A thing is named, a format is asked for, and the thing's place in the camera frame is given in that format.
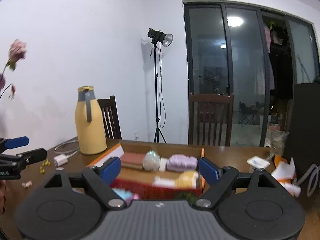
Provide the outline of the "person's left hand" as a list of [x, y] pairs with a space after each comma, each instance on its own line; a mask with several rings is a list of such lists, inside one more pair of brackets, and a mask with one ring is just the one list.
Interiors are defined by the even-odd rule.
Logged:
[[0, 215], [4, 213], [6, 181], [0, 181]]

